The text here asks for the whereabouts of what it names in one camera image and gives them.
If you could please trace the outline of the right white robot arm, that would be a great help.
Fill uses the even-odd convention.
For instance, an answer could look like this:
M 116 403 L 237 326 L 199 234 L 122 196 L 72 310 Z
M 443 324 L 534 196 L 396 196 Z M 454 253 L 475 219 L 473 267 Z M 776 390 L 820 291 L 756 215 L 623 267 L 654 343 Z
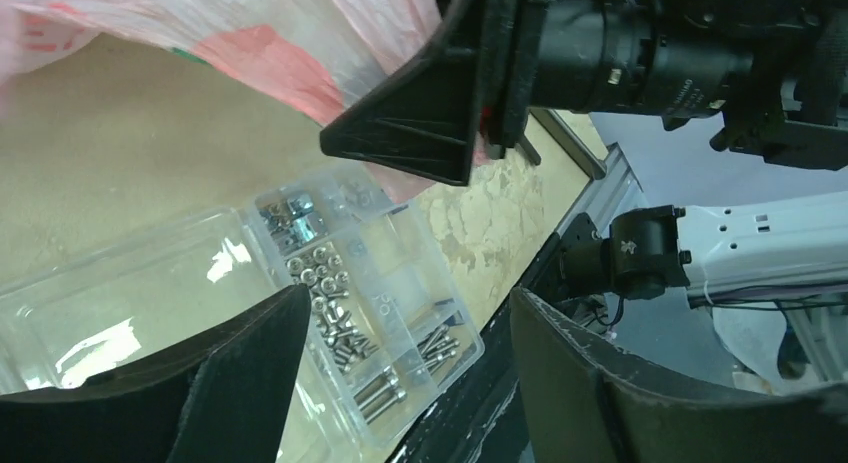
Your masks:
M 789 196 L 847 169 L 847 0 L 438 0 L 407 63 L 320 134 L 333 157 L 454 186 L 484 137 L 495 159 L 539 110 L 590 114 L 670 205 L 562 240 L 552 300 L 654 298 L 696 281 L 693 212 Z

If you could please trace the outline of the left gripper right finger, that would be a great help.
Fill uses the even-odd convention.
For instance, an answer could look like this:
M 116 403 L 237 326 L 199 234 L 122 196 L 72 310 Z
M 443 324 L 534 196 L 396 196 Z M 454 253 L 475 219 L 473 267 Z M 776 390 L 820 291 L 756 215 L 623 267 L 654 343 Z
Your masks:
M 843 462 L 847 387 L 770 396 L 695 379 L 512 290 L 511 339 L 539 462 Z

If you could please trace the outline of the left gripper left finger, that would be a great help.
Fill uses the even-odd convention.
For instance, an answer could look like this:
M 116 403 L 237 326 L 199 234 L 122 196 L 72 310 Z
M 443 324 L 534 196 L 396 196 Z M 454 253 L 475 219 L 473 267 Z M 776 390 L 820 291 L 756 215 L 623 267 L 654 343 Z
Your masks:
M 74 389 L 1 399 L 5 462 L 272 462 L 310 322 L 304 285 Z

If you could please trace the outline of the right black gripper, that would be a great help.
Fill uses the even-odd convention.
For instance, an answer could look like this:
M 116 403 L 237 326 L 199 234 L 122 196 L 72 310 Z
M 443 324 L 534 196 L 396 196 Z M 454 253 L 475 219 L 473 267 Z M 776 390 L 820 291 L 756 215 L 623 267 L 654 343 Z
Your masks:
M 503 159 L 524 138 L 539 47 L 552 0 L 512 0 L 497 86 L 484 126 L 487 157 Z M 407 63 L 320 132 L 328 156 L 374 163 L 466 186 L 480 128 L 491 51 L 487 0 L 451 0 L 430 40 Z

